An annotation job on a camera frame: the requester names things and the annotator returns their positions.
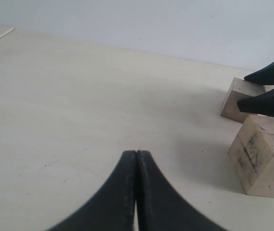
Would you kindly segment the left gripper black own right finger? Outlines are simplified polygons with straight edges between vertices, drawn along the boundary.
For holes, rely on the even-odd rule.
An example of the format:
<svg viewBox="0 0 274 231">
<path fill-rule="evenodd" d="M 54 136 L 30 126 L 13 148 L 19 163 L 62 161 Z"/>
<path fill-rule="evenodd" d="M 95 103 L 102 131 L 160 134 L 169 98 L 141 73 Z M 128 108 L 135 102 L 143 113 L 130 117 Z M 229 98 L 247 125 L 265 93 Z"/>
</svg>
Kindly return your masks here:
<svg viewBox="0 0 274 231">
<path fill-rule="evenodd" d="M 140 231 L 223 231 L 169 183 L 149 151 L 137 151 L 137 219 Z"/>
</svg>

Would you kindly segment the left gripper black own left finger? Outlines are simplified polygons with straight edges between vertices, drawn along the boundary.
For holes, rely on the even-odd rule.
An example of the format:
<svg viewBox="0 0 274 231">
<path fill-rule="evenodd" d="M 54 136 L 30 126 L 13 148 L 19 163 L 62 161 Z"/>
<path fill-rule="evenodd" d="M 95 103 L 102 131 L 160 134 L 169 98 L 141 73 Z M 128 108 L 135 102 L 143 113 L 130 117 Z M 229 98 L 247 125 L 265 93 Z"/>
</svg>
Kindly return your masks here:
<svg viewBox="0 0 274 231">
<path fill-rule="evenodd" d="M 51 231 L 132 231 L 136 151 L 124 151 L 111 175 L 77 211 Z"/>
</svg>

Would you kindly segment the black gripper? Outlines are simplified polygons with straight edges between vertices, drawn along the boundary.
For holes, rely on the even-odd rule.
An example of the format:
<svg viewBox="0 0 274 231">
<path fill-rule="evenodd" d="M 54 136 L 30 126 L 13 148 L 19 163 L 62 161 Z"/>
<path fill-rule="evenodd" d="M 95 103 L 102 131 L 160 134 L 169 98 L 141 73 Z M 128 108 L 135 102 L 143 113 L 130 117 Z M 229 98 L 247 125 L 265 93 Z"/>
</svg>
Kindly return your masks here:
<svg viewBox="0 0 274 231">
<path fill-rule="evenodd" d="M 244 77 L 245 81 L 267 86 L 274 85 L 274 62 Z M 274 116 L 274 89 L 261 95 L 237 101 L 241 112 Z"/>
</svg>

